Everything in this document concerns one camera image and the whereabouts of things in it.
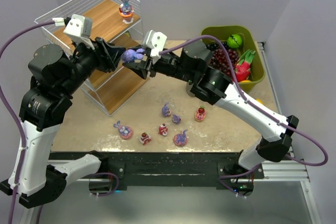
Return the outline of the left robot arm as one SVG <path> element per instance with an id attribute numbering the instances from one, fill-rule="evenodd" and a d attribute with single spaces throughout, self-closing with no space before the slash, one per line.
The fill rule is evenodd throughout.
<path id="1" fill-rule="evenodd" d="M 19 125 L 23 128 L 25 157 L 17 160 L 20 175 L 1 182 L 7 194 L 19 194 L 19 203 L 34 208 L 56 200 L 64 189 L 85 176 L 109 171 L 108 158 L 97 151 L 64 165 L 48 164 L 55 136 L 72 105 L 73 93 L 96 71 L 112 72 L 125 48 L 96 38 L 93 47 L 80 44 L 78 53 L 67 57 L 57 44 L 38 48 L 28 68 L 30 90 L 23 96 Z"/>

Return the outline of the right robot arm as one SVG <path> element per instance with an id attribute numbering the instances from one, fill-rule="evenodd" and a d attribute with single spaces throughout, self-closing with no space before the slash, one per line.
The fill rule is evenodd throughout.
<path id="1" fill-rule="evenodd" d="M 172 48 L 130 48 L 122 56 L 123 65 L 143 79 L 161 73 L 185 81 L 196 98 L 232 113 L 258 131 L 260 140 L 239 155 L 240 167 L 250 170 L 264 161 L 280 162 L 289 151 L 298 118 L 268 109 L 245 93 L 234 78 L 211 67 L 212 52 L 201 38 L 188 40 L 179 47 L 180 56 Z"/>

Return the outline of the purple bunny with tube toy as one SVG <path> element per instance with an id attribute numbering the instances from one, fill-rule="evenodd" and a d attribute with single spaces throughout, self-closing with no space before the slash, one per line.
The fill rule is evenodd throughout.
<path id="1" fill-rule="evenodd" d="M 144 57 L 145 49 L 139 48 L 137 50 L 128 49 L 122 55 L 121 60 L 123 63 L 132 63 L 136 60 L 142 60 Z"/>

